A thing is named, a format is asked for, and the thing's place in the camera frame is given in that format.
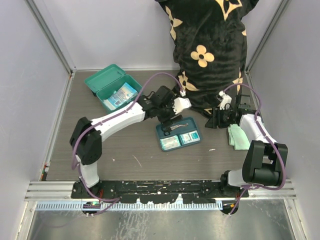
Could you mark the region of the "dark teal divided tray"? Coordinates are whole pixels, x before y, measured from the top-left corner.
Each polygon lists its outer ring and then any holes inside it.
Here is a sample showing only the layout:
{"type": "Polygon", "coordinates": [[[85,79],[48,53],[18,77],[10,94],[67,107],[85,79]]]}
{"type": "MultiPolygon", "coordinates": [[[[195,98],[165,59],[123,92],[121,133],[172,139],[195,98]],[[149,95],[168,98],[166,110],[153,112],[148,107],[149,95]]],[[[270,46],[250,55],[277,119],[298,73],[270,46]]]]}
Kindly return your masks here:
{"type": "Polygon", "coordinates": [[[169,151],[181,149],[181,148],[184,148],[184,147],[188,147],[188,146],[191,146],[191,145],[198,144],[198,143],[200,143],[202,141],[203,137],[202,137],[202,134],[200,132],[200,129],[198,128],[198,125],[197,125],[196,121],[192,117],[183,118],[180,121],[174,123],[174,125],[175,124],[181,124],[181,123],[189,123],[189,126],[187,126],[187,127],[179,127],[179,128],[177,128],[177,129],[175,129],[175,130],[173,130],[171,132],[163,132],[161,130],[161,124],[158,124],[155,127],[155,132],[156,132],[156,135],[157,135],[159,146],[160,146],[160,149],[163,152],[169,152],[169,151]],[[192,132],[192,131],[197,131],[198,132],[198,134],[200,136],[200,141],[183,145],[181,143],[179,135],[185,134],[185,133],[189,133],[189,132],[192,132]],[[178,136],[179,141],[180,141],[180,147],[173,148],[173,149],[170,149],[170,150],[163,150],[162,147],[161,147],[160,139],[165,139],[165,138],[169,138],[169,137],[172,137],[172,136],[178,136]]]}

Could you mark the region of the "white gauze pad stack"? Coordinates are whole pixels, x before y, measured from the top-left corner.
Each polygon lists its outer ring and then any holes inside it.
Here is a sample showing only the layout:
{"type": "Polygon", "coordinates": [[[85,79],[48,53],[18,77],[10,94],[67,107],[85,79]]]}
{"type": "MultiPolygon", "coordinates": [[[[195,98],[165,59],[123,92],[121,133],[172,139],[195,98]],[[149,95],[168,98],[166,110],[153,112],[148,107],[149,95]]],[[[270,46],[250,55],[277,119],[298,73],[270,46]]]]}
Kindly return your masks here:
{"type": "Polygon", "coordinates": [[[180,147],[181,143],[179,141],[179,137],[177,135],[174,135],[171,137],[160,139],[160,145],[164,151],[168,151],[180,147]]]}

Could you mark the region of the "black handled scissors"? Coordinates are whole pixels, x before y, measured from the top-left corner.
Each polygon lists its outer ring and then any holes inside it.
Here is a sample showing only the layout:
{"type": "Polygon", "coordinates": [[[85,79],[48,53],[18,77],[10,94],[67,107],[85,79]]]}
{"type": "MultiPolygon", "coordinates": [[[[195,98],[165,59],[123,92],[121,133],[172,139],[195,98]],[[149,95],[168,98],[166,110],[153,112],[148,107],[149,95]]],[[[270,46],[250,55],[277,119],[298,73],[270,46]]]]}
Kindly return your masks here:
{"type": "Polygon", "coordinates": [[[174,124],[174,125],[166,126],[166,127],[162,126],[162,127],[161,127],[161,130],[162,130],[164,133],[165,133],[165,132],[170,133],[171,131],[174,131],[174,130],[176,130],[176,129],[178,129],[178,128],[188,127],[188,126],[189,126],[189,123],[188,123],[188,122],[186,122],[186,123],[178,123],[178,124],[174,124]]]}

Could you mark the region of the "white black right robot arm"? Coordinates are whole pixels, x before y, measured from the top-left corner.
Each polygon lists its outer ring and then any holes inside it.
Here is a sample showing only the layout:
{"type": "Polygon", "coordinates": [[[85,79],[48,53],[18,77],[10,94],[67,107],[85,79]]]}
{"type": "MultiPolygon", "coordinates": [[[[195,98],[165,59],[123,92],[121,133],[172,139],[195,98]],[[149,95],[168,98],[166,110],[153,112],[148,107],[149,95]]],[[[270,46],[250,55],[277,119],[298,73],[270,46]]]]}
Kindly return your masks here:
{"type": "Polygon", "coordinates": [[[212,109],[212,117],[205,127],[212,129],[238,127],[248,140],[249,147],[241,169],[227,170],[220,177],[219,191],[231,197],[243,188],[278,190],[286,180],[285,165],[288,147],[270,136],[257,110],[251,109],[250,96],[238,95],[235,107],[232,98],[221,91],[219,106],[212,109]]]}

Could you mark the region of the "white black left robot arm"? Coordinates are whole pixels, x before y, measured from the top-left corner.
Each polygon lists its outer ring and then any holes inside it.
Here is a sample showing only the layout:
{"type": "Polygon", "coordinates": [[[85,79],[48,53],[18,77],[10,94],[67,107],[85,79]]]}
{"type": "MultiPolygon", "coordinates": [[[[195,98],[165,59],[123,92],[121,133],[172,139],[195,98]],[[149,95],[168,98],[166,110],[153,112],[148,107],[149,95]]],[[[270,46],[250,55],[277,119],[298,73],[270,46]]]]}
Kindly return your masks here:
{"type": "Polygon", "coordinates": [[[79,167],[83,182],[82,192],[88,198],[100,193],[97,161],[102,155],[102,143],[122,129],[157,117],[165,123],[183,110],[184,99],[169,88],[161,86],[151,96],[138,95],[137,100],[100,118],[78,120],[69,143],[73,150],[73,168],[79,167]]]}

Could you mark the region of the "teal medicine kit box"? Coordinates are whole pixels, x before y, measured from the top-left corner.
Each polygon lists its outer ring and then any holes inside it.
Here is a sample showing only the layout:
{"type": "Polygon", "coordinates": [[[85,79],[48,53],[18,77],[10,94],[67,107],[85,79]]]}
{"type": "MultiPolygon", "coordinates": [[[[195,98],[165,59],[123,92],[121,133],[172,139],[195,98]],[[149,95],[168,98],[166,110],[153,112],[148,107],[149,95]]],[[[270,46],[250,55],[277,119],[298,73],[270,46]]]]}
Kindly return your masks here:
{"type": "Polygon", "coordinates": [[[131,75],[126,74],[126,72],[116,64],[111,64],[96,72],[86,78],[84,83],[91,90],[92,94],[99,99],[108,114],[125,107],[138,95],[118,109],[109,110],[103,104],[103,100],[109,98],[115,91],[118,91],[124,83],[131,85],[138,93],[142,89],[142,86],[131,75]]]}

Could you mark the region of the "teal white sachet packet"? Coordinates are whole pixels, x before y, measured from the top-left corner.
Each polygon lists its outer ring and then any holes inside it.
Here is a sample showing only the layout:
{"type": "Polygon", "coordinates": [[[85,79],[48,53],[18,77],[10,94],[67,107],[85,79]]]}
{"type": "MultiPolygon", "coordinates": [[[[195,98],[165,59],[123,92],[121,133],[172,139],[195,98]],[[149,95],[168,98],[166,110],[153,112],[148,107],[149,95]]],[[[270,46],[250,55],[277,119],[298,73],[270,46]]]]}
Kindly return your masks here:
{"type": "Polygon", "coordinates": [[[183,145],[199,142],[201,140],[197,130],[180,134],[179,138],[183,145]]]}

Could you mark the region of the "large blue cotton pack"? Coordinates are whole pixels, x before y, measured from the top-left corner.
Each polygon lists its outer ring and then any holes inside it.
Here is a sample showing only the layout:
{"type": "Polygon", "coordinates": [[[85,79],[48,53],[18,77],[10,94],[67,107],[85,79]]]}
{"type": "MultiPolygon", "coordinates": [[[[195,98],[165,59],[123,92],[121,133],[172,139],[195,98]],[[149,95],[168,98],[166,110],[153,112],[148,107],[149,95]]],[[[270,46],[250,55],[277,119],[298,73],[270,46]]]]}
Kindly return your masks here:
{"type": "Polygon", "coordinates": [[[102,102],[109,110],[114,111],[130,102],[137,94],[137,90],[125,82],[118,91],[115,91],[109,98],[104,99],[102,102]]]}

